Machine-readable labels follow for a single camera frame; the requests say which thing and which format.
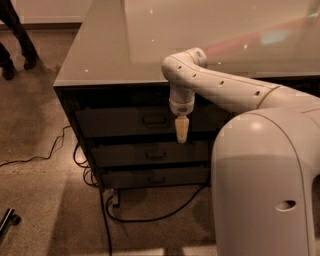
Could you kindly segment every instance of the person's leg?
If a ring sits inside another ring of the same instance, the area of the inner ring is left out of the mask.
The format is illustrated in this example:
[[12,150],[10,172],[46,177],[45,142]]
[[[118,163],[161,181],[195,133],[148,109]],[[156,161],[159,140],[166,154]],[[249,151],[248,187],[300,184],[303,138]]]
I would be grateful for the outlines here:
[[27,32],[20,23],[19,16],[17,15],[10,0],[0,0],[0,19],[18,39],[22,55],[26,58],[26,62],[36,60],[38,57],[37,51]]
[[0,67],[2,68],[2,76],[6,80],[11,80],[14,78],[14,65],[10,59],[10,53],[0,42]]

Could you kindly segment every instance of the black drawer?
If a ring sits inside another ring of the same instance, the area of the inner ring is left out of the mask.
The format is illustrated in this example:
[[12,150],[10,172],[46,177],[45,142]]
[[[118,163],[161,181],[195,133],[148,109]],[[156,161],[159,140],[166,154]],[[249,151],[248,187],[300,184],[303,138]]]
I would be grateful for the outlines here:
[[76,118],[86,138],[175,132],[168,107],[87,109]]
[[106,188],[141,188],[171,185],[205,184],[210,178],[207,167],[168,168],[108,172],[102,175]]
[[91,149],[97,167],[209,161],[207,141],[143,143],[100,146]]

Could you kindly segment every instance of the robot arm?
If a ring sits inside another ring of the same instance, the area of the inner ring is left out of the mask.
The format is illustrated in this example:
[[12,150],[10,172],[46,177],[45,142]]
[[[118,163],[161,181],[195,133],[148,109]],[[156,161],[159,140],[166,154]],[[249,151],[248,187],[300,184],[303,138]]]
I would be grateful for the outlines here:
[[211,184],[220,256],[315,256],[312,184],[320,175],[320,99],[207,70],[201,49],[167,57],[178,142],[194,93],[237,114],[217,136]]
[[203,50],[193,48],[167,57],[162,73],[170,82],[170,109],[178,116],[178,142],[187,138],[187,115],[193,110],[194,93],[234,114],[261,108],[310,105],[320,100],[289,87],[206,69]]

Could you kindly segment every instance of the concrete floor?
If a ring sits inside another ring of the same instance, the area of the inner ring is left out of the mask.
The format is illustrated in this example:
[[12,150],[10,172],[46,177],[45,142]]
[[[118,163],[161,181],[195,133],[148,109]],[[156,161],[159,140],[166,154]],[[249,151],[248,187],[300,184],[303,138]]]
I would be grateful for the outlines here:
[[[23,69],[16,39],[7,31],[0,41],[12,54],[17,75],[0,78],[0,164],[47,157],[57,136],[69,123],[52,89],[76,30],[28,31],[41,61]],[[22,217],[0,240],[0,255],[108,255],[107,235],[99,192],[83,182],[74,164],[76,139],[70,128],[49,160],[0,168],[0,216],[14,208]],[[120,218],[153,218],[171,212],[198,186],[123,190]],[[104,193],[104,200],[110,191]],[[320,234],[320,183],[314,186],[316,237]],[[120,224],[108,220],[113,255],[215,256],[210,188],[204,189],[181,212],[152,223]]]

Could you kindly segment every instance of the cable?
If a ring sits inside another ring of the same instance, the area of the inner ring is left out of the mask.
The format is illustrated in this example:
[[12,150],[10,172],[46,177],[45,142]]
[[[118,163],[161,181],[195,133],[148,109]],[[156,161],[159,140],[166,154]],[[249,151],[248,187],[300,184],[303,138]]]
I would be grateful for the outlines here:
[[31,157],[30,159],[27,159],[27,160],[15,160],[15,161],[10,161],[10,162],[5,162],[5,163],[0,164],[0,168],[3,167],[3,166],[5,166],[5,165],[9,165],[9,164],[13,164],[13,163],[27,163],[27,162],[31,162],[31,161],[33,161],[33,160],[35,160],[35,159],[39,159],[39,160],[49,160],[49,159],[51,158],[52,154],[54,153],[53,151],[54,151],[54,148],[56,147],[56,144],[57,144],[58,140],[59,140],[60,138],[64,138],[64,135],[65,135],[64,130],[67,129],[67,128],[70,128],[70,127],[71,127],[70,125],[63,127],[63,129],[62,129],[62,135],[58,136],[58,137],[55,139],[55,141],[54,141],[54,143],[53,143],[53,146],[52,146],[52,148],[51,148],[51,150],[50,150],[49,156],[47,156],[47,157],[34,156],[34,157]]
[[114,220],[114,221],[118,221],[118,222],[123,222],[123,223],[132,223],[132,222],[140,222],[140,223],[143,223],[143,222],[152,222],[152,221],[158,221],[158,220],[162,220],[162,219],[165,219],[165,218],[168,218],[176,213],[178,213],[179,211],[181,211],[183,208],[185,208],[199,193],[202,189],[204,189],[205,187],[207,187],[207,185],[205,186],[202,186],[200,187],[192,196],[191,198],[186,202],[184,203],[182,206],[180,206],[177,210],[167,214],[167,215],[164,215],[164,216],[161,216],[161,217],[157,217],[157,218],[153,218],[153,219],[145,219],[145,220],[123,220],[123,219],[119,219],[119,218],[116,218],[114,217],[113,215],[111,215],[111,213],[109,212],[109,204],[110,204],[110,201],[112,199],[113,196],[110,196],[106,202],[106,206],[105,206],[105,209],[106,209],[106,212],[109,216],[110,219]]
[[100,203],[101,203],[101,210],[102,210],[102,214],[103,214],[103,219],[104,219],[104,224],[106,226],[106,230],[107,230],[107,236],[108,236],[108,248],[109,248],[109,256],[112,256],[112,241],[111,241],[111,234],[110,234],[110,229],[109,229],[109,225],[108,225],[108,221],[107,221],[107,216],[106,213],[104,211],[104,204],[103,204],[103,195],[101,190],[100,191]]
[[[90,173],[91,183],[88,182],[88,181],[87,181],[87,178],[86,178],[89,173]],[[93,172],[91,171],[91,169],[88,168],[88,167],[84,168],[84,170],[83,170],[83,181],[84,181],[84,183],[86,183],[86,184],[87,184],[88,186],[90,186],[90,187],[98,188],[99,185],[98,185],[97,182],[95,182],[95,181],[93,180],[93,178],[94,178],[94,175],[93,175]]]
[[78,165],[79,167],[83,167],[83,168],[89,168],[89,166],[84,166],[83,164],[88,162],[88,160],[84,160],[83,162],[79,163],[77,160],[76,160],[76,154],[77,154],[77,150],[78,148],[80,147],[80,144],[79,142],[77,143],[74,151],[73,151],[73,161],[75,162],[76,165]]

